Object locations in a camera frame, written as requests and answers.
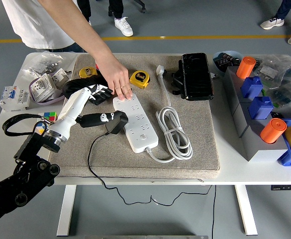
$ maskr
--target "blue block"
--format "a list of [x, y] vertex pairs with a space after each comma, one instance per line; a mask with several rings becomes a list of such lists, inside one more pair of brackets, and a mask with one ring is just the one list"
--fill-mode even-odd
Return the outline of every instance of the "blue block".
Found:
[[273, 110], [274, 106], [268, 96], [254, 98], [250, 107], [248, 108], [250, 117], [253, 120], [264, 120]]
[[241, 87], [241, 93], [244, 98], [254, 99], [259, 95], [263, 88], [259, 76], [247, 77]]

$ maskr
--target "felt mat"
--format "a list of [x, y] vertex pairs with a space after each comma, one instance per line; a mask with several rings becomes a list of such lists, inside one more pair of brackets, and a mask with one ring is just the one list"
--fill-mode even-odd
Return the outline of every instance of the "felt mat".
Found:
[[[101, 137], [94, 143], [89, 159], [93, 171], [100, 177], [202, 180], [215, 178], [219, 173], [219, 159], [209, 101], [190, 102], [171, 93], [175, 90], [171, 85], [172, 73], [177, 71], [181, 56], [162, 54], [115, 54], [115, 56], [129, 70], [129, 76], [137, 70], [150, 74], [150, 83], [145, 89], [134, 85], [131, 85], [131, 88], [158, 135], [159, 145], [152, 148], [152, 152], [159, 159], [171, 158], [164, 134], [155, 116], [156, 111], [168, 104], [156, 76], [157, 66], [164, 66], [167, 70], [164, 82], [171, 98], [171, 105], [178, 112], [182, 128], [191, 141], [193, 157], [190, 160], [175, 159], [170, 163], [156, 162], [146, 151], [134, 153], [124, 131], [121, 131], [119, 134]], [[79, 70], [87, 66], [95, 67], [94, 59], [88, 54], [80, 55], [75, 64], [73, 79], [79, 78]], [[88, 102], [81, 115], [114, 112], [112, 104], [114, 97], [99, 106]], [[87, 157], [91, 143], [105, 133], [104, 125], [90, 128], [74, 125], [69, 140], [61, 145], [58, 153], [51, 153], [49, 157], [51, 163], [60, 166], [59, 176], [93, 177], [88, 169]]]

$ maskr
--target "gray floor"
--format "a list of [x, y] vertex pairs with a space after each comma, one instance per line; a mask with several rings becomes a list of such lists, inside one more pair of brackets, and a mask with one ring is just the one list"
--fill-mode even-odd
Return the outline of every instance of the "gray floor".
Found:
[[[222, 39], [225, 35], [290, 35], [291, 11], [285, 26], [265, 31], [259, 24], [274, 15], [280, 0], [144, 0], [141, 14], [132, 0], [124, 1], [134, 36], [217, 35], [215, 40], [108, 41], [113, 52], [191, 53], [234, 50], [248, 54], [288, 54], [287, 38]], [[107, 1], [91, 0], [91, 22], [102, 37], [121, 37], [107, 16]], [[0, 39], [18, 39], [0, 1]], [[26, 55], [22, 43], [0, 44], [0, 95], [11, 86]], [[120, 186], [127, 201], [147, 201], [150, 195], [171, 203], [182, 191], [206, 192], [202, 186]], [[291, 238], [291, 191], [273, 192], [270, 186], [247, 186], [259, 239]], [[0, 220], [0, 239], [56, 237], [64, 186], [45, 188], [27, 206]], [[103, 186], [79, 186], [70, 237], [84, 235], [208, 235], [211, 238], [214, 187], [206, 196], [182, 195], [173, 206], [126, 206], [116, 192]], [[233, 186], [217, 186], [215, 239], [245, 238]]]

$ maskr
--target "yellow floor line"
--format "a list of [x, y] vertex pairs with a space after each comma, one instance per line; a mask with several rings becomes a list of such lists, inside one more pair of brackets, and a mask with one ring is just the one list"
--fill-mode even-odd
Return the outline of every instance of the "yellow floor line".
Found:
[[[223, 36], [131, 36], [131, 37], [102, 37], [104, 41], [130, 40], [224, 40], [224, 39], [269, 39], [289, 38], [290, 35], [223, 35]], [[0, 43], [20, 43], [21, 39], [0, 39]]]

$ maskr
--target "orange cylinder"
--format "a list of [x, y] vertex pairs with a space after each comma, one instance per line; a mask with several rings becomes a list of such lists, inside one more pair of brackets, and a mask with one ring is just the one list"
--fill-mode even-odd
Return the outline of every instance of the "orange cylinder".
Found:
[[241, 79], [246, 79], [250, 76], [255, 64], [256, 60], [253, 57], [245, 56], [238, 67], [236, 75]]
[[266, 143], [274, 143], [286, 129], [286, 122], [279, 118], [273, 118], [261, 131], [260, 138]]

